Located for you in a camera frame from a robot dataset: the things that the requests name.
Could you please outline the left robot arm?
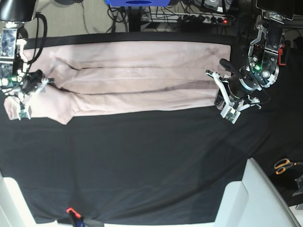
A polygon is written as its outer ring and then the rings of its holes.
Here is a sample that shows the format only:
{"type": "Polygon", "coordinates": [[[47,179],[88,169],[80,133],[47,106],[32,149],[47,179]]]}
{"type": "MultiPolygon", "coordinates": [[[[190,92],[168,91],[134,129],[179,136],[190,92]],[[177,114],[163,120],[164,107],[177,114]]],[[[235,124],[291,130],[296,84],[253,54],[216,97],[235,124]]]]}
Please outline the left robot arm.
{"type": "Polygon", "coordinates": [[[255,24],[258,35],[244,56],[246,64],[237,70],[230,61],[220,59],[220,65],[232,73],[230,77],[210,70],[205,72],[219,88],[215,106],[222,118],[233,124],[243,110],[252,106],[261,108],[262,102],[251,94],[272,86],[277,81],[279,67],[285,65],[284,24],[294,18],[295,1],[258,0],[256,7],[262,14],[255,24]]]}

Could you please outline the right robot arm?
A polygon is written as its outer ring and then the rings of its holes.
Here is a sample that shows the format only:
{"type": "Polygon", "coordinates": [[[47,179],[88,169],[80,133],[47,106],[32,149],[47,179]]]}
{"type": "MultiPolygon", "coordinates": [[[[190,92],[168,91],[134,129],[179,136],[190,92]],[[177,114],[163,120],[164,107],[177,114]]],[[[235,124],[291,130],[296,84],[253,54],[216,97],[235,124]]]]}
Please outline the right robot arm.
{"type": "Polygon", "coordinates": [[[36,11],[36,0],[2,0],[0,20],[4,27],[0,33],[0,90],[15,106],[17,118],[31,119],[30,104],[44,87],[53,82],[41,70],[30,72],[32,64],[40,57],[47,36],[47,20],[36,11]],[[28,33],[25,22],[33,19],[44,25],[40,46],[34,47],[33,58],[24,54],[28,33]]]}

